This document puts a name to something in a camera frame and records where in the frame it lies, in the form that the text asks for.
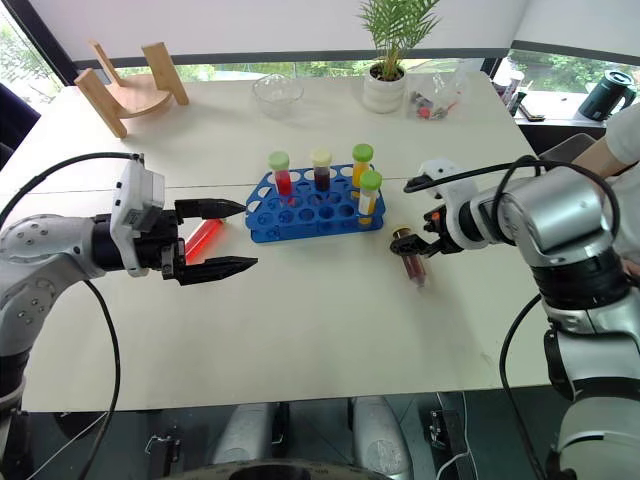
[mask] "black cable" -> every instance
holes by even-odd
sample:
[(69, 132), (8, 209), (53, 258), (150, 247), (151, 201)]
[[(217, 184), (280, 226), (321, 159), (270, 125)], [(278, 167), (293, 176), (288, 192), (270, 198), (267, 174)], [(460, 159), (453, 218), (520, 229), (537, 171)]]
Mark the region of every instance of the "black cable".
[(91, 447), (89, 457), (87, 458), (84, 467), (82, 467), (80, 475), (78, 475), (78, 480), (84, 480), (87, 476), (87, 473), (89, 473), (89, 469), (91, 468), (91, 464), (93, 463), (96, 454), (98, 453), (98, 449), (100, 448), (100, 444), (102, 443), (104, 434), (106, 433), (107, 428), (109, 428), (109, 424), (111, 423), (111, 418), (113, 417), (113, 412), (116, 408), (116, 403), (118, 402), (118, 395), (120, 394), (120, 347), (118, 346), (118, 336), (116, 335), (116, 329), (113, 326), (113, 321), (111, 320), (111, 314), (109, 313), (107, 303), (104, 301), (104, 297), (102, 296), (100, 291), (89, 280), (85, 280), (84, 283), (87, 285), (87, 287), (89, 287), (89, 290), (91, 290), (98, 299), (98, 303), (100, 303), (104, 318), (107, 321), (107, 327), (109, 327), (109, 335), (111, 336), (111, 344), (113, 345), (115, 380), (113, 382), (113, 395), (111, 396), (111, 404), (109, 405), (109, 410), (107, 410), (107, 416), (104, 417), (104, 420), (100, 425), (100, 430), (98, 430), (96, 439), (93, 441), (93, 446)]
[(533, 448), (533, 442), (531, 442), (531, 437), (529, 437), (529, 433), (527, 431), (527, 427), (524, 423), (524, 419), (520, 414), (520, 409), (516, 404), (515, 399), (513, 398), (513, 393), (511, 392), (511, 387), (509, 386), (509, 380), (507, 379), (507, 354), (509, 353), (509, 346), (511, 345), (511, 340), (513, 340), (513, 336), (516, 333), (516, 330), (522, 323), (522, 320), (527, 316), (527, 314), (531, 311), (531, 309), (540, 301), (540, 294), (537, 294), (533, 297), (529, 303), (527, 303), (524, 308), (520, 311), (518, 316), (513, 321), (513, 324), (509, 328), (507, 332), (507, 336), (502, 343), (502, 349), (500, 350), (500, 380), (502, 381), (502, 388), (504, 388), (505, 393), (507, 394), (507, 398), (511, 403), (511, 408), (513, 410), (516, 427), (518, 428), (518, 433), (520, 434), (520, 438), (522, 439), (522, 444), (524, 446), (525, 453), (527, 454), (527, 458), (529, 463), (531, 464), (531, 468), (533, 469), (533, 473), (535, 474), (538, 480), (545, 480), (546, 476), (538, 457), (536, 456), (536, 452)]
[[(9, 217), (9, 214), (15, 208), (15, 206), (18, 204), (18, 202), (20, 200), (22, 200), (22, 198), (25, 195), (27, 195), (31, 190), (33, 190), (35, 187), (40, 185), (44, 180), (46, 180), (46, 178), (49, 175), (51, 175), (54, 172), (57, 172), (58, 170), (61, 170), (61, 169), (65, 168), (65, 167), (68, 167), (69, 165), (73, 165), (75, 163), (79, 163), (79, 162), (83, 162), (85, 160), (91, 160), (91, 159), (95, 159), (95, 158), (124, 158), (124, 159), (127, 159), (127, 160), (142, 161), (142, 157), (137, 153), (97, 152), (97, 153), (88, 153), (88, 154), (85, 154), (85, 155), (79, 155), (77, 157), (72, 157), (72, 158), (64, 160), (64, 161), (62, 161), (60, 163), (57, 163), (57, 164), (53, 165), (52, 167), (49, 167), (48, 169), (46, 169), (40, 175), (36, 175), (31, 180), (29, 180), (20, 190), (18, 190), (18, 193), (16, 193), (11, 198), (11, 200), (9, 200), (7, 205), (4, 207), (4, 209), (0, 213), (0, 232), (2, 231), (2, 226), (7, 221), (7, 218)], [(82, 468), (82, 470), (80, 472), (80, 475), (78, 477), (79, 479), (84, 479), (87, 476), (87, 473), (89, 472), (89, 469), (91, 468), (91, 464), (93, 463), (93, 460), (95, 459), (96, 453), (98, 452), (98, 448), (100, 447), (100, 444), (102, 443), (102, 439), (104, 438), (104, 434), (107, 431), (107, 428), (109, 427), (109, 424), (111, 423), (111, 418), (113, 417), (113, 412), (115, 410), (115, 406), (116, 406), (116, 403), (118, 401), (118, 395), (120, 393), (120, 347), (118, 345), (118, 337), (116, 335), (116, 331), (115, 331), (115, 328), (113, 326), (113, 321), (111, 320), (111, 314), (109, 313), (109, 309), (107, 307), (106, 302), (104, 301), (104, 298), (103, 298), (102, 294), (93, 285), (93, 283), (91, 283), (88, 280), (85, 280), (84, 283), (89, 287), (89, 289), (93, 292), (93, 294), (98, 299), (98, 302), (100, 303), (100, 307), (102, 308), (102, 313), (104, 314), (104, 317), (105, 317), (105, 319), (107, 321), (107, 326), (109, 328), (109, 334), (111, 336), (111, 343), (113, 345), (113, 358), (114, 358), (114, 361), (115, 361), (115, 381), (114, 381), (114, 386), (113, 386), (113, 395), (111, 397), (111, 404), (109, 405), (109, 410), (107, 411), (107, 415), (106, 415), (104, 421), (102, 422), (102, 425), (100, 426), (100, 430), (98, 431), (96, 439), (95, 439), (95, 441), (93, 443), (93, 446), (91, 448), (91, 452), (89, 454), (89, 457), (87, 458), (87, 461), (86, 461), (84, 467)]]
[(425, 181), (417, 185), (411, 185), (410, 183), (407, 183), (407, 185), (403, 189), (403, 192), (404, 193), (419, 192), (420, 190), (425, 190), (431, 187), (437, 187), (438, 185), (442, 185), (444, 183), (449, 183), (449, 182), (455, 182), (456, 180), (464, 180), (465, 178), (477, 177), (478, 175), (484, 175), (486, 173), (501, 172), (503, 170), (508, 169), (510, 166), (511, 166), (511, 163), (498, 163), (497, 165), (491, 165), (489, 167), (476, 168), (475, 170), (468, 170), (466, 172), (456, 173), (455, 175), (449, 175), (448, 177), (443, 177), (438, 180)]
[(509, 168), (503, 175), (502, 179), (500, 180), (500, 183), (498, 184), (498, 188), (496, 188), (496, 193), (493, 196), (493, 202), (491, 204), (491, 221), (493, 222), (493, 226), (496, 231), (496, 234), (498, 235), (498, 238), (502, 240), (504, 243), (506, 243), (507, 245), (511, 245), (513, 247), (515, 247), (516, 242), (508, 238), (500, 228), (500, 222), (498, 221), (498, 207), (500, 206), (500, 201), (502, 200), (504, 189), (506, 188), (507, 183), (511, 179), (513, 172), (515, 172), (516, 169), (520, 167), (520, 165), (529, 161), (533, 161), (536, 164), (538, 164), (535, 157), (531, 155), (524, 155), (509, 166)]
[(56, 163), (54, 166), (47, 168), (40, 175), (36, 175), (31, 180), (29, 180), (20, 190), (16, 193), (9, 203), (4, 207), (2, 212), (0, 213), (0, 231), (2, 231), (2, 226), (7, 221), (9, 217), (9, 213), (15, 208), (22, 198), (29, 193), (31, 190), (36, 188), (42, 182), (46, 180), (46, 178), (54, 172), (61, 170), (69, 165), (73, 165), (74, 163), (83, 162), (85, 160), (91, 160), (94, 158), (125, 158), (128, 160), (136, 160), (140, 158), (137, 153), (123, 153), (123, 152), (97, 152), (97, 153), (87, 153), (85, 155), (79, 155), (77, 157), (69, 158), (68, 160), (64, 160), (60, 163)]
[(606, 195), (611, 205), (611, 236), (614, 239), (618, 236), (618, 232), (620, 231), (620, 203), (618, 202), (618, 197), (616, 196), (616, 193), (613, 191), (613, 188), (606, 180), (604, 180), (600, 175), (592, 172), (588, 168), (584, 168), (584, 167), (581, 167), (580, 165), (575, 165), (573, 163), (555, 162), (552, 160), (535, 160), (535, 161), (523, 161), (521, 166), (530, 167), (530, 166), (533, 166), (532, 164), (534, 163), (537, 163), (547, 169), (552, 169), (555, 167), (570, 168), (571, 170), (578, 172), (581, 175), (584, 175), (593, 183), (597, 184), (602, 189), (602, 191)]

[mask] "green test tube cap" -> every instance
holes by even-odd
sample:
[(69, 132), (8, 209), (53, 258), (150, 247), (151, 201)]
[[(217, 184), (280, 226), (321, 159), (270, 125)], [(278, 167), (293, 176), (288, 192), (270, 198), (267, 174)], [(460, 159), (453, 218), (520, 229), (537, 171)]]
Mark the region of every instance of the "green test tube cap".
[(279, 172), (280, 170), (289, 169), (289, 155), (287, 152), (273, 152), (269, 155), (269, 167)]
[(369, 170), (360, 175), (360, 188), (365, 190), (378, 190), (382, 185), (382, 175), (378, 172)]
[(356, 162), (370, 162), (373, 158), (373, 147), (366, 143), (361, 143), (353, 147), (352, 155)]

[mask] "robotic arm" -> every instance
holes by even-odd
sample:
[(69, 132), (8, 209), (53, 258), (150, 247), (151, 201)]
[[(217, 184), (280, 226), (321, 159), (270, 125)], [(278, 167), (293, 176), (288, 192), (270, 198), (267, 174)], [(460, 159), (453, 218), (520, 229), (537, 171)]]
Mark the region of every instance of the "robotic arm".
[(574, 403), (547, 462), (549, 479), (635, 478), (640, 471), (640, 290), (614, 251), (600, 194), (586, 177), (554, 168), (510, 181), (492, 216), (496, 189), (470, 179), (430, 187), (460, 173), (451, 162), (423, 164), (406, 192), (429, 189), (445, 205), (425, 230), (395, 240), (399, 255), (456, 253), (513, 242), (531, 268), (549, 320), (549, 379)]
[(180, 285), (221, 280), (256, 258), (222, 257), (187, 265), (178, 225), (184, 218), (223, 218), (245, 210), (229, 200), (178, 200), (163, 210), (164, 178), (134, 156), (116, 184), (111, 214), (93, 218), (34, 215), (0, 236), (0, 413), (19, 403), (29, 352), (55, 301), (69, 286), (126, 270), (149, 269)]

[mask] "white wall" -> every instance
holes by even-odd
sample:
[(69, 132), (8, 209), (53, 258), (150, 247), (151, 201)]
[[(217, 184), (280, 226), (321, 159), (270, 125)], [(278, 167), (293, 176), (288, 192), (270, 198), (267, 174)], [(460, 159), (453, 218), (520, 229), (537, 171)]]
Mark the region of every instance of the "white wall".
[[(418, 48), (508, 48), (527, 0), (441, 0), (441, 23)], [(72, 60), (172, 54), (373, 49), (359, 0), (31, 0)]]
[(640, 0), (529, 0), (515, 39), (640, 57)]

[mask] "wooden object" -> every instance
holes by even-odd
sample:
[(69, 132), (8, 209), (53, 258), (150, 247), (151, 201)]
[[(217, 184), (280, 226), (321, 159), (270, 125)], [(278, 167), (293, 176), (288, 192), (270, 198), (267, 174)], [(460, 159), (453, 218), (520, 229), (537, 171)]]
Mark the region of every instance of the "wooden object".
[(151, 75), (132, 75), (126, 78), (118, 75), (98, 42), (91, 40), (89, 44), (111, 83), (103, 85), (95, 71), (87, 68), (75, 79), (75, 84), (116, 137), (127, 136), (127, 129), (121, 119), (151, 113), (167, 103), (171, 95), (179, 105), (189, 104), (187, 92), (164, 43), (142, 47), (151, 67)]

